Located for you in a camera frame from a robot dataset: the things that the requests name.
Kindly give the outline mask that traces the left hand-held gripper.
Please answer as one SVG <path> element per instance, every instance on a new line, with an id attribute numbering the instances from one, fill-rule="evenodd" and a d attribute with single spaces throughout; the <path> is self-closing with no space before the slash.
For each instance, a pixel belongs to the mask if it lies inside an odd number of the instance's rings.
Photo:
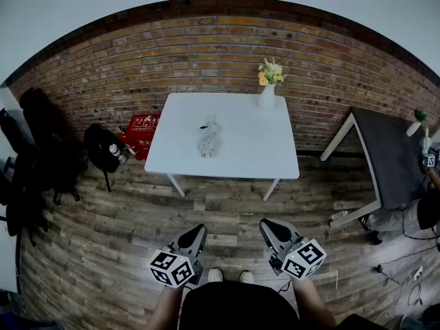
<path id="1" fill-rule="evenodd" d="M 199 224 L 180 232 L 168 245 L 156 250 L 148 261 L 153 278 L 175 289 L 187 283 L 197 286 L 203 273 L 199 255 L 203 251 L 207 232 L 206 226 Z"/>

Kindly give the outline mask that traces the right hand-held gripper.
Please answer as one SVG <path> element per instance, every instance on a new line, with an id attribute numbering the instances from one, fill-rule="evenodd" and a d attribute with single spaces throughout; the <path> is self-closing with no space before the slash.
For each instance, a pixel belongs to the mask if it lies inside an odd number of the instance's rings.
<path id="1" fill-rule="evenodd" d="M 296 280 L 312 275 L 326 258 L 315 239 L 299 233 L 290 223 L 279 219 L 261 219 L 259 229 L 272 251 L 269 264 L 277 275 L 286 273 Z"/>

